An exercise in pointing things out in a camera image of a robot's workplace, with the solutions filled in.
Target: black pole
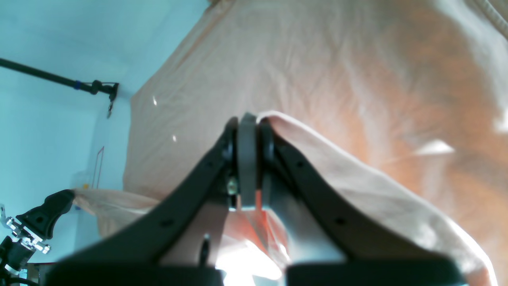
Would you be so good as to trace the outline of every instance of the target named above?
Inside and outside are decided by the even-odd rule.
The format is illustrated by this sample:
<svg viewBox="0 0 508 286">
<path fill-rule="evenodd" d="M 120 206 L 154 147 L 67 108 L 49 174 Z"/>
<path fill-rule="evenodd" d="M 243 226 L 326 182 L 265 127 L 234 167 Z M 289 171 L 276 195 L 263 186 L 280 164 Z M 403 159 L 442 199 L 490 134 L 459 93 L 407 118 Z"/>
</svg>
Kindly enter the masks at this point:
<svg viewBox="0 0 508 286">
<path fill-rule="evenodd" d="M 109 105 L 108 117 L 111 115 L 111 109 L 113 108 L 113 101 L 116 99 L 116 94 L 118 92 L 118 85 L 119 85 L 118 83 L 115 83 L 113 86 L 111 86 L 111 85 L 103 85 L 102 82 L 100 82 L 98 80 L 94 80 L 91 85 L 88 85 L 86 83 L 80 82 L 79 80 L 68 79 L 68 78 L 65 78 L 65 77 L 62 77 L 62 76 L 59 76 L 56 74 L 52 74 L 52 73 L 45 72 L 42 70 L 34 69 L 32 67 L 18 64 L 18 63 L 8 61 L 8 60 L 2 59 L 2 58 L 0 58 L 0 67 L 4 67 L 4 68 L 8 68 L 8 69 L 15 70 L 18 72 L 22 72 L 25 74 L 33 75 L 38 78 L 49 80 L 49 81 L 52 81 L 55 83 L 67 85 L 68 87 L 72 87 L 75 90 L 86 91 L 86 92 L 94 94 L 94 95 L 97 94 L 97 92 L 109 94 L 109 100 L 111 103 Z"/>
</svg>

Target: white ceiling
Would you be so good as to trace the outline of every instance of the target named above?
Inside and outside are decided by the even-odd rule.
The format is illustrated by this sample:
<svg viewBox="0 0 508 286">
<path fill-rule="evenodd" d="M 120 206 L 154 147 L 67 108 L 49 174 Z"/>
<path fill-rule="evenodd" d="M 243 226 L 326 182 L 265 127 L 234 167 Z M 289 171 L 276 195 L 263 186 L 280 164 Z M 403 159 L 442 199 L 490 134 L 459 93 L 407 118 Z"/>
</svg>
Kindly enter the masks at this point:
<svg viewBox="0 0 508 286">
<path fill-rule="evenodd" d="M 0 0 L 0 58 L 83 82 L 121 81 L 179 2 Z M 0 92 L 94 104 L 90 94 L 4 68 Z"/>
</svg>

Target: wrinkled fabric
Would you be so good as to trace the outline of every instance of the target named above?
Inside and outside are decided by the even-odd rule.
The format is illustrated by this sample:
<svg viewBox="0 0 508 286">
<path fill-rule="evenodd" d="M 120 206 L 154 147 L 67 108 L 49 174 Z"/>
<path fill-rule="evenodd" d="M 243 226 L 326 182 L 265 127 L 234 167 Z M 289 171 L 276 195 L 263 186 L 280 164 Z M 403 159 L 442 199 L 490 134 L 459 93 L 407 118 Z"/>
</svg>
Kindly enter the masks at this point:
<svg viewBox="0 0 508 286">
<path fill-rule="evenodd" d="M 502 0 L 215 1 L 131 99 L 120 194 L 164 199 L 230 117 L 276 110 L 316 132 L 291 142 L 362 211 L 451 255 L 471 285 L 496 284 L 490 261 L 508 284 L 507 11 Z M 285 138 L 301 126 L 281 125 Z M 358 173 L 336 171 L 350 161 Z M 362 163 L 390 187 L 352 182 L 369 174 Z M 109 224 L 103 234 L 125 225 Z M 284 267 L 280 230 L 270 215 L 236 213 L 225 233 Z"/>
</svg>

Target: screw hole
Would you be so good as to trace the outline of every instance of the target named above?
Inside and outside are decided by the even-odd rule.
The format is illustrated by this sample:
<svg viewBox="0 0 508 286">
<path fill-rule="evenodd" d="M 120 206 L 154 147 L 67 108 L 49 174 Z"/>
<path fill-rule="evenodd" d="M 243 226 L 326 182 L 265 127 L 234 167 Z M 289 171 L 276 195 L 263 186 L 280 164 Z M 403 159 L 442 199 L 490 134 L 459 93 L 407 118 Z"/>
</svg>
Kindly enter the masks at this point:
<svg viewBox="0 0 508 286">
<path fill-rule="evenodd" d="M 335 223 L 338 224 L 338 225 L 345 225 L 346 224 L 346 220 L 341 218 L 341 217 L 337 217 L 335 219 Z"/>
<path fill-rule="evenodd" d="M 172 226 L 173 224 L 175 223 L 175 221 L 173 219 L 166 219 L 166 220 L 163 220 L 160 222 L 160 226 L 162 227 L 170 227 Z"/>
</svg>

